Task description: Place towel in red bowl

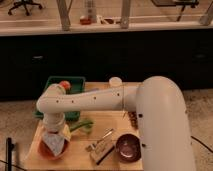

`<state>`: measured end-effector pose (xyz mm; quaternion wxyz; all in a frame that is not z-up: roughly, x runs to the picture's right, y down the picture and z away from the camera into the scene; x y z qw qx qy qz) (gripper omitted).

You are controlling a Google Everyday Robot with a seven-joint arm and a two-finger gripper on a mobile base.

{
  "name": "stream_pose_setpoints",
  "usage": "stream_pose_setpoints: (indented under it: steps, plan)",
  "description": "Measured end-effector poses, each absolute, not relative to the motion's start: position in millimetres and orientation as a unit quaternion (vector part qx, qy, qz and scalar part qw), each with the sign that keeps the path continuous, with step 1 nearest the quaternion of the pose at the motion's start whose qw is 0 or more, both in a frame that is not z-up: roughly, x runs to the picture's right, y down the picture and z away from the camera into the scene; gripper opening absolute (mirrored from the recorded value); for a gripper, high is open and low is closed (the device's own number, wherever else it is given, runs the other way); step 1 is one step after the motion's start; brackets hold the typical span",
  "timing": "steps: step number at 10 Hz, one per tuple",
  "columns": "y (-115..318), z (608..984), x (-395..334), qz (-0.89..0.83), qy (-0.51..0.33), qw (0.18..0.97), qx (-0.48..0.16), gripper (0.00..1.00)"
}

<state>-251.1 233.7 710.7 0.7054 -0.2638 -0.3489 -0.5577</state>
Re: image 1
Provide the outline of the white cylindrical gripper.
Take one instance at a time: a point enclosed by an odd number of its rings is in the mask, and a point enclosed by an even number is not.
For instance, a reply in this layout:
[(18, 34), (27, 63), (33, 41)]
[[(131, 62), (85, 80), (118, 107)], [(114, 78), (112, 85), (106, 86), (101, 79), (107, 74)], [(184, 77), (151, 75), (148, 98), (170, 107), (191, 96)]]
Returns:
[(47, 132), (58, 133), (65, 125), (65, 114), (64, 113), (54, 113), (45, 114), (43, 118), (43, 126)]

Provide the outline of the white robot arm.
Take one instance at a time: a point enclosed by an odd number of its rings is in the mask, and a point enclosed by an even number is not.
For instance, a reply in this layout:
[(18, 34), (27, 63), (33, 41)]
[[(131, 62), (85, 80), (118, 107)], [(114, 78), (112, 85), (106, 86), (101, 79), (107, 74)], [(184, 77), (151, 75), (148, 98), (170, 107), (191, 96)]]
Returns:
[(47, 118), (70, 111), (134, 112), (144, 171), (196, 171), (185, 100), (175, 82), (166, 77), (70, 95), (51, 85), (36, 107)]

